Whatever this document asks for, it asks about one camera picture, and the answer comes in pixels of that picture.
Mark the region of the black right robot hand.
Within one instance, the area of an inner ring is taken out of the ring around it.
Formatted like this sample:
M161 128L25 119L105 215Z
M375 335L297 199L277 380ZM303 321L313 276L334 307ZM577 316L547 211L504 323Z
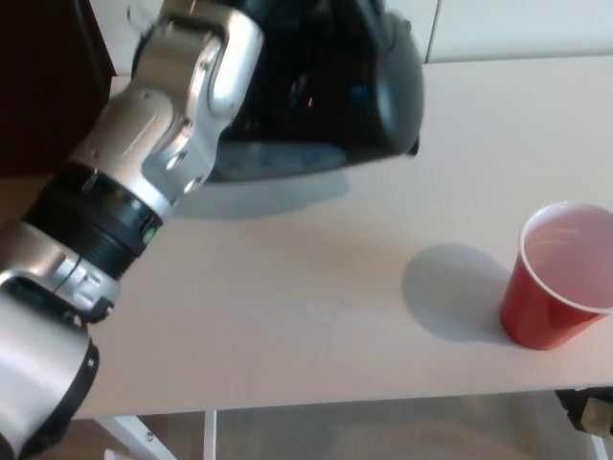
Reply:
M612 440L611 386L557 390L556 397L576 430Z

